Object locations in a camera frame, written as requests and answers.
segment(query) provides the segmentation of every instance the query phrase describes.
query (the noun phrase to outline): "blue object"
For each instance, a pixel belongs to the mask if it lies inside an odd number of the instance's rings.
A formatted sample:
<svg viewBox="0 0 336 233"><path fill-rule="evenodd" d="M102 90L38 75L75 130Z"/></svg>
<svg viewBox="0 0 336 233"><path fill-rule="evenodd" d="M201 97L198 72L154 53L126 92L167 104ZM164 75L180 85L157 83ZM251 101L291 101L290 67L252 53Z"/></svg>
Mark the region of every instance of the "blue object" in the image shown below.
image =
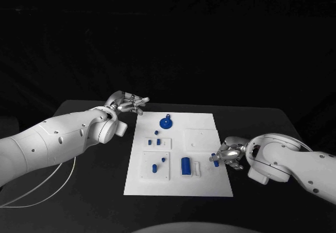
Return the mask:
<svg viewBox="0 0 336 233"><path fill-rule="evenodd" d="M160 126L162 126L163 129L169 129L172 127L172 125L173 125L173 122L170 120L170 115L167 114L166 118L163 118L160 120Z"/></svg>
<svg viewBox="0 0 336 233"><path fill-rule="evenodd" d="M219 162L218 161L213 161L213 164L215 164L215 167L219 166Z"/></svg>
<svg viewBox="0 0 336 233"><path fill-rule="evenodd" d="M153 164L153 173L156 173L157 172L157 166L156 166L156 164Z"/></svg>
<svg viewBox="0 0 336 233"><path fill-rule="evenodd" d="M190 158L189 157L182 158L180 168L182 168L182 175L190 175L192 174Z"/></svg>

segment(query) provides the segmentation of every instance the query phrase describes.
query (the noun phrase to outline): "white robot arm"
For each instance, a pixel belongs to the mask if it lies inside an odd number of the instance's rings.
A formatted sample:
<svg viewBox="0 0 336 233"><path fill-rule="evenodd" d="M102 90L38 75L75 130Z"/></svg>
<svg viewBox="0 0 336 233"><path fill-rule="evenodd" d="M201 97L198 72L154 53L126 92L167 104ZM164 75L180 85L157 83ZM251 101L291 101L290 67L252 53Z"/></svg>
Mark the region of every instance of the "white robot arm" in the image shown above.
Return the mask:
<svg viewBox="0 0 336 233"><path fill-rule="evenodd" d="M247 155L251 165L248 177L263 184L273 179L287 182L294 176L300 185L314 195L336 204L336 157L312 149L293 137L268 133L251 141L228 137L211 161L224 160L237 170Z"/></svg>
<svg viewBox="0 0 336 233"><path fill-rule="evenodd" d="M27 172L61 164L114 134L124 135L127 124L118 121L121 112L143 115L139 106L149 98L115 92L105 105L85 112L46 119L17 135L0 139L0 187Z"/></svg>

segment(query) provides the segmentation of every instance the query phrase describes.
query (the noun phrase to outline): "table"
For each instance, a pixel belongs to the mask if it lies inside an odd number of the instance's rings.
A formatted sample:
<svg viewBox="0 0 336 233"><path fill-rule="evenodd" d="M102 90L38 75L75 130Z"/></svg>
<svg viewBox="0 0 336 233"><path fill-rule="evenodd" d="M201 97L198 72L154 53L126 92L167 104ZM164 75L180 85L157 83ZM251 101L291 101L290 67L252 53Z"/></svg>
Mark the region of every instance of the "table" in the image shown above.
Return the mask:
<svg viewBox="0 0 336 233"><path fill-rule="evenodd" d="M55 116L85 111L104 101L68 100ZM252 138L283 133L299 140L299 133L278 109L149 103L151 112L212 113L221 142L228 136ZM68 184L42 204L23 209L0 209L2 232L133 232L144 227L179 221L213 222L245 227L263 233L284 231L335 232L336 206L304 191L294 178L267 185L228 166L232 198L124 196L137 115L123 113L128 124L124 137L89 147L78 156ZM30 190L56 166L39 169L13 180L0 193L0 203ZM53 178L13 205L40 201L62 185L72 168L64 163Z"/></svg>

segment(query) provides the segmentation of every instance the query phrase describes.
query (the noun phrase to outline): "blue block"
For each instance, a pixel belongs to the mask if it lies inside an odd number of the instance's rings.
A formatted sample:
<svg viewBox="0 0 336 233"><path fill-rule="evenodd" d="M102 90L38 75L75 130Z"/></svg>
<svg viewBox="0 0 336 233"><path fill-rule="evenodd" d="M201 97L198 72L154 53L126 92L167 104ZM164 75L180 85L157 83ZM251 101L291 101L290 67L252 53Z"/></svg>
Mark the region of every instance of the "blue block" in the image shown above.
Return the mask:
<svg viewBox="0 0 336 233"><path fill-rule="evenodd" d="M180 168L182 168L182 175L190 175L192 174L190 158L189 157L182 158Z"/></svg>
<svg viewBox="0 0 336 233"><path fill-rule="evenodd" d="M219 166L219 162L218 161L213 161L213 164L215 164L215 167Z"/></svg>
<svg viewBox="0 0 336 233"><path fill-rule="evenodd" d="M156 166L156 164L153 164L153 173L156 173L157 172L157 166Z"/></svg>

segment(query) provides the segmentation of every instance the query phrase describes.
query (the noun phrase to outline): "dark wall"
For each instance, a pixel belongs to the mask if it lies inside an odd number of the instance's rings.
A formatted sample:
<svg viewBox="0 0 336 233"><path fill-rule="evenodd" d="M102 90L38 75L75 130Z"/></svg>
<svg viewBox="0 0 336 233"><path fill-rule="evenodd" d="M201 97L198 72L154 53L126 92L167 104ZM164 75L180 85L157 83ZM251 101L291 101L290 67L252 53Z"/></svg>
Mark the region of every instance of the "dark wall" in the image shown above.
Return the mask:
<svg viewBox="0 0 336 233"><path fill-rule="evenodd" d="M157 103L280 108L316 142L336 117L335 20L286 17L313 12L297 2L3 9L0 110L25 130L65 100L123 90Z"/></svg>

